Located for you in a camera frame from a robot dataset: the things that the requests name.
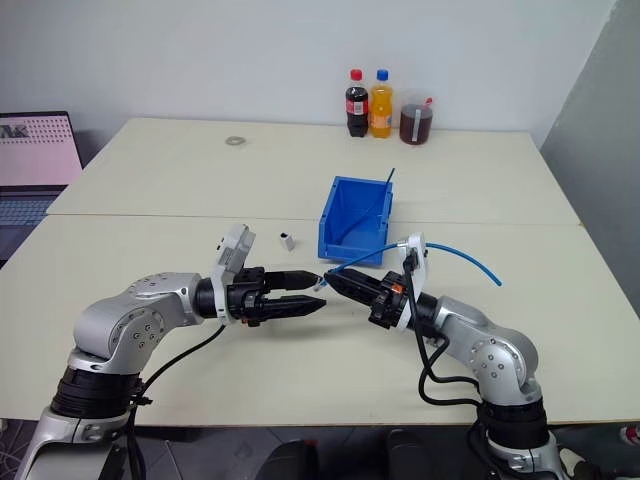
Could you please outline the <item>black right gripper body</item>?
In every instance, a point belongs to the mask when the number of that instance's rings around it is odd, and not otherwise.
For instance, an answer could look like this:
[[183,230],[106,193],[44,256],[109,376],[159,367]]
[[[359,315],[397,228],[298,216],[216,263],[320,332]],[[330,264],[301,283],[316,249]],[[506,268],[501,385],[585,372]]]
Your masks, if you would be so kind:
[[383,328],[396,328],[407,302],[406,282],[402,275],[388,272],[375,288],[369,321]]

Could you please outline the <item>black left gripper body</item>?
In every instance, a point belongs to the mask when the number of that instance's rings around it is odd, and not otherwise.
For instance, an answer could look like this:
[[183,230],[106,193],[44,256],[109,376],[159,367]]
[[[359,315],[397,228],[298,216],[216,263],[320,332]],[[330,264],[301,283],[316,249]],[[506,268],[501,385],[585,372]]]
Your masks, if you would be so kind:
[[242,269],[227,287],[227,307],[231,317],[249,327],[258,327],[264,321],[263,296],[269,292],[263,267]]

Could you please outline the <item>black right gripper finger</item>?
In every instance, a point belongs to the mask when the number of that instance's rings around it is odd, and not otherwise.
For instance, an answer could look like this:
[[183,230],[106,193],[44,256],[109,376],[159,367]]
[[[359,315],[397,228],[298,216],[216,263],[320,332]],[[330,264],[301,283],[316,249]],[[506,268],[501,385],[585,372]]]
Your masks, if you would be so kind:
[[339,277],[345,296],[378,296],[383,289],[379,279],[355,269],[344,269]]
[[361,272],[327,272],[327,283],[340,295],[380,311],[383,307],[381,281]]

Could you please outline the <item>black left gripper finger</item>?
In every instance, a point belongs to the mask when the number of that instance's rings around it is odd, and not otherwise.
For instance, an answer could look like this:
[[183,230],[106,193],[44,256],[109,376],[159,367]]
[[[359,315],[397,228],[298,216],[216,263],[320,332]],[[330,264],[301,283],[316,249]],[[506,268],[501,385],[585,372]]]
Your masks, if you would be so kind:
[[298,291],[314,287],[320,277],[304,270],[275,271],[265,273],[265,292],[274,290]]
[[302,317],[320,310],[325,305],[324,299],[307,295],[267,299],[262,305],[262,320]]

